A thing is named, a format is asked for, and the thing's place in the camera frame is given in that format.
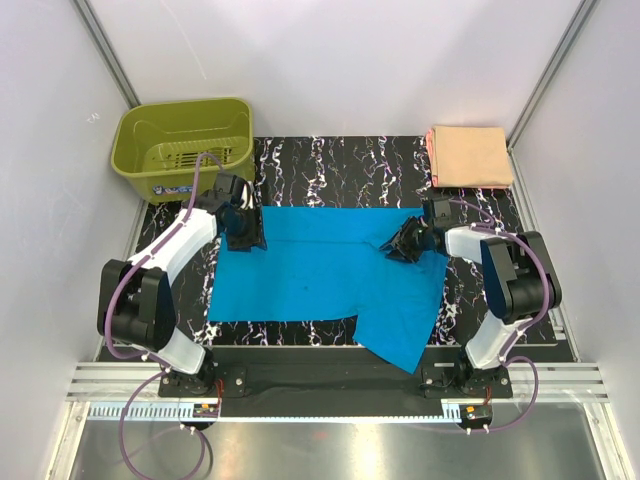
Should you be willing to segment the blue t shirt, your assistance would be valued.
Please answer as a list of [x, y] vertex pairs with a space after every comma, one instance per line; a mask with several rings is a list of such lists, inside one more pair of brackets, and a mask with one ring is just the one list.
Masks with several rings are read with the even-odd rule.
[[403, 263], [380, 247], [418, 210], [266, 206], [262, 213], [266, 249], [220, 249], [209, 321], [355, 317], [358, 344], [414, 373], [438, 318], [448, 260], [426, 252]]

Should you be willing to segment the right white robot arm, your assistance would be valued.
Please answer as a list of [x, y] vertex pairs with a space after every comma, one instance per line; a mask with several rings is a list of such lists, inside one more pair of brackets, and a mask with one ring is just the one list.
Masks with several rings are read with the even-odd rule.
[[417, 262], [433, 252], [482, 267], [488, 311], [461, 348], [443, 387], [466, 396], [498, 384], [515, 343], [561, 302], [561, 287], [536, 231], [512, 234], [478, 224], [437, 224], [411, 217], [380, 246], [390, 259]]

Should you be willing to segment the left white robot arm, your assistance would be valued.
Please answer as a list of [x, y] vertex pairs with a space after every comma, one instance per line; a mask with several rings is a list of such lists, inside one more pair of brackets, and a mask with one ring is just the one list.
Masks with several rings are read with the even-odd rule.
[[171, 287], [192, 257], [219, 235], [230, 249], [266, 248], [262, 210], [251, 187], [196, 197], [144, 250], [126, 261], [108, 261], [101, 272], [97, 330], [109, 353], [118, 360], [155, 361], [164, 381], [196, 396], [220, 381], [211, 351], [179, 329]]

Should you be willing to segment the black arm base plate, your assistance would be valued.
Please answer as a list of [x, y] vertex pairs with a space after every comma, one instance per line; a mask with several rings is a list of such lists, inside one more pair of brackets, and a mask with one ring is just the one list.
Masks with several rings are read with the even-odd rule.
[[165, 374], [160, 380], [162, 397], [204, 397], [220, 393], [225, 398], [256, 396], [263, 392], [366, 391], [419, 394], [428, 399], [511, 399], [513, 388], [506, 369], [483, 375], [467, 384], [455, 378], [451, 364], [420, 365], [413, 374], [381, 363], [283, 363], [205, 362], [200, 372]]

